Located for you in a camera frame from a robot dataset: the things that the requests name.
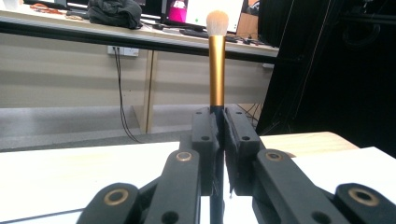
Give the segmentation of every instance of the makeup brush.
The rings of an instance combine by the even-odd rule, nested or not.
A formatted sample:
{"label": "makeup brush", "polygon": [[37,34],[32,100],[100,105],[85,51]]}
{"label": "makeup brush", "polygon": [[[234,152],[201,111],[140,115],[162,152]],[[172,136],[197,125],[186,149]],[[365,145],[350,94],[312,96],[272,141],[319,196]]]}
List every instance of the makeup brush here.
{"label": "makeup brush", "polygon": [[224,173],[224,61],[225,36],[227,34],[227,13],[215,10],[206,18],[206,30],[209,35],[210,62],[210,113],[216,117],[218,126],[219,149],[215,158],[215,192],[210,196],[210,223],[222,224],[223,173]]}
{"label": "makeup brush", "polygon": [[224,107],[224,60],[227,27],[228,15],[225,12],[215,10],[207,15],[206,30],[209,35],[211,109],[213,106],[222,106],[222,109]]}

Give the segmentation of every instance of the black bag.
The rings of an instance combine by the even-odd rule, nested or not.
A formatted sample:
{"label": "black bag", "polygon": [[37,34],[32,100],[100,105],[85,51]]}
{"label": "black bag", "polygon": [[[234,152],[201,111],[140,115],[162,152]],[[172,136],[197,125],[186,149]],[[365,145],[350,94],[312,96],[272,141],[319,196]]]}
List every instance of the black bag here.
{"label": "black bag", "polygon": [[91,23],[140,28],[142,8],[134,0],[90,0],[88,15]]}

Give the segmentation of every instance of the computer monitor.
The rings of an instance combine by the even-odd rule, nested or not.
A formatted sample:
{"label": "computer monitor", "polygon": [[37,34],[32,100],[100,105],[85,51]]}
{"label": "computer monitor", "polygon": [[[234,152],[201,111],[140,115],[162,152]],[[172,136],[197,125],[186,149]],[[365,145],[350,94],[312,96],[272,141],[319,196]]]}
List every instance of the computer monitor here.
{"label": "computer monitor", "polygon": [[244,0],[227,0],[216,6],[213,0],[168,0],[164,23],[186,25],[193,29],[206,28],[206,17],[211,11],[219,8],[229,18],[229,33],[236,33]]}

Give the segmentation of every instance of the table surface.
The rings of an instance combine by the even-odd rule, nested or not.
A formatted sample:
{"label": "table surface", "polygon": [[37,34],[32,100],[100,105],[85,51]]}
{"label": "table surface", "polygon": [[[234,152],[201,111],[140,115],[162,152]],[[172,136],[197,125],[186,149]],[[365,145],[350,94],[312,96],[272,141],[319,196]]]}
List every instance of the table surface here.
{"label": "table surface", "polygon": [[[93,44],[153,49],[160,51],[208,55],[206,39],[185,36],[178,31],[158,31],[143,26],[139,30],[92,24],[89,21],[73,21],[64,15],[35,12],[28,6],[18,10],[0,10],[0,32],[30,35]],[[242,43],[226,43],[226,58],[273,63],[278,53],[270,46],[253,46]]]}
{"label": "table surface", "polygon": [[[395,170],[396,161],[376,148],[358,149],[333,133],[264,136],[262,141],[295,155],[293,160],[314,184],[329,192],[341,183],[356,182],[396,202],[395,180],[378,175]],[[319,153],[318,148],[326,149]],[[141,188],[161,174],[176,149],[178,142],[0,153],[0,222],[82,209],[97,191],[116,182]],[[227,181],[224,188],[227,192]],[[208,223],[208,199],[202,198],[201,223]],[[224,200],[225,223],[257,223],[250,197]],[[75,223],[78,216],[74,212],[15,223]]]}

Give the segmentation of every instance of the electrical cable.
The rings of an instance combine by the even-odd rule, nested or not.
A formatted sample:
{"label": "electrical cable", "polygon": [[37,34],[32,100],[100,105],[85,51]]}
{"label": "electrical cable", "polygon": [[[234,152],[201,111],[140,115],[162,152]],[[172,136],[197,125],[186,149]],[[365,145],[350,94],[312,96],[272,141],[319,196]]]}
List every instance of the electrical cable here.
{"label": "electrical cable", "polygon": [[121,64],[120,64],[120,48],[113,47],[114,50],[114,56],[116,57],[116,65],[117,65],[117,75],[119,78],[119,93],[120,93],[120,116],[121,116],[121,122],[122,122],[122,127],[125,131],[125,133],[128,135],[129,138],[134,140],[137,143],[143,144],[139,140],[137,140],[134,135],[131,133],[128,127],[128,123],[125,118],[125,112],[123,109],[123,99],[122,99],[122,91],[121,91]]}

